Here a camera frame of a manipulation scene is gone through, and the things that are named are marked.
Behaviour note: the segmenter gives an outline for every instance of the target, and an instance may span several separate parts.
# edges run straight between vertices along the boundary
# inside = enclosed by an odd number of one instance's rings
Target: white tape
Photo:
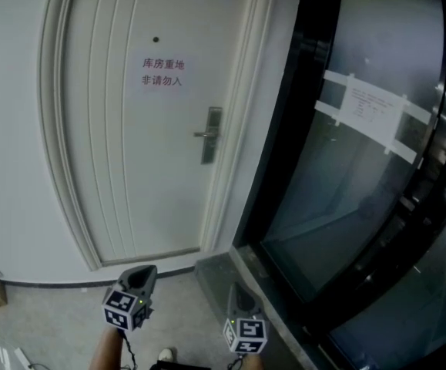
[[[339,126],[340,122],[338,116],[339,109],[334,108],[329,104],[323,103],[318,100],[315,103],[315,109],[325,115],[330,116],[332,119],[335,119],[336,126]],[[411,148],[405,146],[403,143],[400,143],[396,139],[392,141],[392,144],[382,144],[382,145],[385,146],[386,148],[386,150],[384,151],[386,154],[388,154],[388,151],[390,150],[411,164],[416,159],[416,153]]]
[[[329,70],[325,70],[324,79],[327,81],[335,82],[340,85],[347,86],[347,77],[344,74],[340,74],[339,72],[333,72]],[[419,120],[425,125],[429,124],[431,113],[429,113],[426,109],[422,109],[420,106],[411,103],[406,100],[406,104],[404,105],[404,112],[413,118]]]

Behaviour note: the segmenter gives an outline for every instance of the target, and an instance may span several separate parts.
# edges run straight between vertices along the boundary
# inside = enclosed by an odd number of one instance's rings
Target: glass panel
[[[401,368],[446,343],[446,227],[421,260],[333,339],[358,368]]]
[[[444,49],[441,0],[342,0],[307,141],[263,246],[305,300],[378,230],[414,169]]]

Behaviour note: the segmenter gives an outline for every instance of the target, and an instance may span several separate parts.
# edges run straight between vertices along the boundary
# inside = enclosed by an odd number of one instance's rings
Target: wall
[[[228,251],[257,168],[280,86],[298,0],[277,0],[249,128],[215,253]],[[39,125],[37,51],[46,0],[0,0],[0,271],[27,282],[115,279],[130,265],[91,272],[56,199]],[[156,262],[161,271],[207,254]]]

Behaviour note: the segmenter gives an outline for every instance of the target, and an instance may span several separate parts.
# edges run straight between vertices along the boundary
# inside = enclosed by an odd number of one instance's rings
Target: door frame
[[[79,195],[69,162],[63,119],[63,56],[68,17],[73,0],[48,0],[42,23],[39,47],[38,100],[40,126],[45,155],[55,193],[75,243],[89,270],[98,270],[112,262],[102,261]],[[274,0],[247,0],[244,20],[237,40],[236,58],[230,73],[230,86],[223,107],[222,136],[213,165],[209,195],[206,199],[200,232],[200,251],[214,250],[245,137],[247,117],[263,58],[270,14]],[[161,259],[169,254],[133,258],[131,262]]]
[[[305,144],[315,114],[315,99],[310,101],[310,94],[312,96],[320,94],[322,78],[327,68],[327,57],[330,53],[330,46],[333,45],[340,0],[321,1],[300,1],[280,95],[234,245],[241,251],[244,251],[246,246],[250,247],[250,250],[257,256],[257,261],[253,262],[262,264],[263,269],[259,270],[259,274],[270,275],[272,285],[275,287],[272,289],[273,296],[279,298],[274,304],[282,308],[283,317],[286,318],[287,325],[295,337],[303,334],[304,336],[301,335],[301,338],[304,344],[309,343],[320,347],[341,368],[352,369],[354,367],[341,352],[340,347],[332,341],[327,334],[328,331],[337,326],[337,323],[342,324],[363,311],[371,302],[399,281],[412,264],[431,246],[437,233],[446,223],[446,201],[440,201],[442,194],[445,195],[446,200],[446,160],[437,159],[436,140],[437,136],[446,137],[446,128],[442,123],[443,120],[446,120],[446,97],[444,97],[446,95],[446,45],[444,46],[444,66],[440,80],[443,96],[439,100],[438,117],[430,121],[424,141],[424,152],[422,155],[418,155],[417,161],[414,162],[413,175],[403,196],[387,215],[385,223],[371,237],[369,244],[357,254],[357,258],[348,266],[347,270],[342,270],[336,275],[332,283],[326,286],[327,291],[321,292],[327,296],[323,296],[324,299],[328,299],[334,304],[334,311],[330,306],[324,305],[325,300],[317,302],[317,305],[311,308],[299,296],[293,288],[293,284],[284,276],[273,258],[263,249],[261,241],[280,206],[296,168],[301,149]],[[446,42],[446,0],[442,0],[442,4]],[[337,7],[335,17],[333,12],[329,11],[334,7]],[[308,15],[309,12],[316,12],[323,22],[314,22]],[[328,26],[328,35],[326,32],[320,32],[320,27],[324,30]],[[305,66],[308,72],[303,73],[300,66]],[[301,96],[304,92],[310,92],[310,94]],[[426,207],[420,207],[416,212],[412,212],[408,208],[413,201],[413,195],[415,195],[414,189],[421,182],[427,180],[431,166],[437,162],[441,163],[443,167],[432,184],[433,190],[427,193]],[[430,208],[432,211],[427,214],[426,211]],[[396,240],[393,240],[393,245],[389,243],[388,251],[384,251],[382,233],[386,231],[387,222],[394,216],[403,217],[407,221],[407,225],[396,237]],[[425,217],[429,217],[429,225],[425,224]],[[412,240],[411,237],[415,236],[417,231],[423,231],[423,237],[426,237],[427,240],[423,241],[421,237],[415,237],[417,239]],[[343,274],[346,275],[346,280],[340,278],[344,276]],[[371,288],[371,279],[368,279],[371,275],[379,276],[378,285],[374,289]],[[337,288],[344,286],[344,282],[346,282],[347,291],[341,290],[339,294],[336,294]],[[344,303],[349,300],[348,296],[354,296],[354,298],[350,300],[348,308],[343,311],[343,307],[346,307]],[[317,326],[320,325],[317,323],[321,323],[326,318],[330,319],[328,324],[325,322],[326,328],[318,328]]]

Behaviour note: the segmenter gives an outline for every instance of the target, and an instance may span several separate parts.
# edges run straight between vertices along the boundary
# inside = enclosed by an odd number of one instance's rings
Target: floor
[[[105,288],[7,287],[7,293],[8,306],[0,308],[0,347],[8,350],[12,370],[22,370],[13,354],[17,347],[49,370],[89,367],[104,328]],[[130,338],[139,370],[149,369],[165,347],[175,347],[183,364],[224,369],[234,360],[193,273],[159,279],[153,309]],[[122,365],[131,364],[124,349]]]
[[[320,364],[322,370],[334,370],[325,365],[320,359],[312,362],[311,357],[305,352],[303,346],[296,341],[283,319],[277,314],[275,307],[266,298],[262,286],[269,284],[269,276],[260,274],[260,281],[255,279],[249,264],[255,265],[255,259],[248,263],[241,256],[240,251],[249,254],[246,249],[236,250],[232,248],[229,253],[209,257],[196,263],[195,273],[202,290],[213,309],[220,325],[224,325],[228,311],[228,294],[233,282],[238,282],[254,294],[263,298],[263,309],[266,318],[270,321],[267,329],[268,341],[260,353],[265,369],[274,370],[317,370]]]

